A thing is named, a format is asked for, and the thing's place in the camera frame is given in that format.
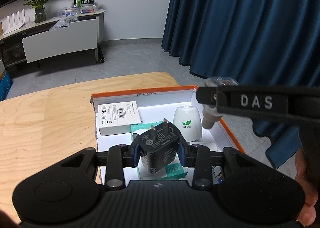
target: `superb logo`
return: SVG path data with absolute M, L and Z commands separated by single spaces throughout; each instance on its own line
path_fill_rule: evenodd
M 186 121 L 186 122 L 182 122 L 182 124 L 183 124 L 182 128 L 191 128 L 190 123 L 191 123 L 191 120 Z

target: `mint green box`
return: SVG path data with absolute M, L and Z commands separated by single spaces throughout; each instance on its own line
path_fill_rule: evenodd
M 140 180 L 179 180 L 188 174 L 188 168 L 181 166 L 177 155 L 173 162 L 154 174 L 148 172 L 141 159 L 138 163 L 137 170 Z
M 150 129 L 151 125 L 155 127 L 155 126 L 159 125 L 162 122 L 163 121 L 154 122 L 154 123 L 152 123 L 152 122 L 150 122 L 150 123 L 138 123 L 138 124 L 131 125 L 131 139 L 132 139 L 132 134 L 135 131 L 138 131 L 138 130 L 141 130 L 141 129 Z

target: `white ceramic cup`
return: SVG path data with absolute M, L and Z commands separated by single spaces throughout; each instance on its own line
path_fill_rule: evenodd
M 202 137 L 202 126 L 199 111 L 194 106 L 181 106 L 176 109 L 173 124 L 181 131 L 186 142 Z

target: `metal plug prong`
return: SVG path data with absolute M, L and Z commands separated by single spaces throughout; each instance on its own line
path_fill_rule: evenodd
M 151 139 L 156 142 L 156 128 L 151 125 Z
M 166 118 L 163 119 L 163 134 L 164 136 L 168 135 L 169 122 Z

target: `finger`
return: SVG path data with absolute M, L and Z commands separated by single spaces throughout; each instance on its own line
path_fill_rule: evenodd
M 20 228 L 14 221 L 10 219 L 4 212 L 0 210 L 0 227 L 1 228 Z
M 297 175 L 302 175 L 307 170 L 307 162 L 302 148 L 298 149 L 295 157 Z
M 297 221 L 299 221 L 303 226 L 309 226 L 313 224 L 316 219 L 316 210 L 307 204 L 302 208 Z
M 314 187 L 314 185 L 307 180 L 307 175 L 306 174 L 303 174 L 301 176 L 297 175 L 295 178 L 295 181 L 297 181 L 300 184 L 300 186 L 302 187 L 305 193 L 305 196 L 306 196 L 305 202 L 310 206 L 314 206 L 318 201 L 318 191 Z

